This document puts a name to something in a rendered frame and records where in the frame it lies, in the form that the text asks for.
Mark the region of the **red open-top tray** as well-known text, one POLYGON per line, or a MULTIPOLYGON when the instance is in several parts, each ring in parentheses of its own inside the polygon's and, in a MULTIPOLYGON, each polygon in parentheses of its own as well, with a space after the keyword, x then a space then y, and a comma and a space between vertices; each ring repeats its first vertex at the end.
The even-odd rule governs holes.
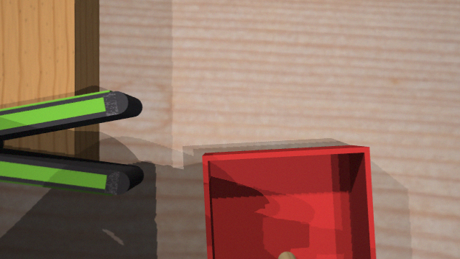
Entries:
POLYGON ((208 259, 376 259, 369 147, 205 153, 208 259))

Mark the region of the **wooden cylinder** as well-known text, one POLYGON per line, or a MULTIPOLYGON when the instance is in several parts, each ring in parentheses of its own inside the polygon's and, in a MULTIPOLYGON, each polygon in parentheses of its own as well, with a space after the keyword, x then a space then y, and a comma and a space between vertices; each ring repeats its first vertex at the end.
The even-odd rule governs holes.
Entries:
POLYGON ((278 259, 296 259, 291 252, 283 252, 279 255, 278 259))

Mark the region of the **light brown wooden board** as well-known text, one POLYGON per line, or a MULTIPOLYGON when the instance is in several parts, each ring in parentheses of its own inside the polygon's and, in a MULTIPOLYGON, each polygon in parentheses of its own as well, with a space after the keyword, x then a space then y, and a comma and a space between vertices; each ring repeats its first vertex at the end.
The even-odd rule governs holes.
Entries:
MULTIPOLYGON (((0 109, 99 92, 99 0, 0 0, 0 109)), ((99 123, 3 140, 99 160, 99 123)))

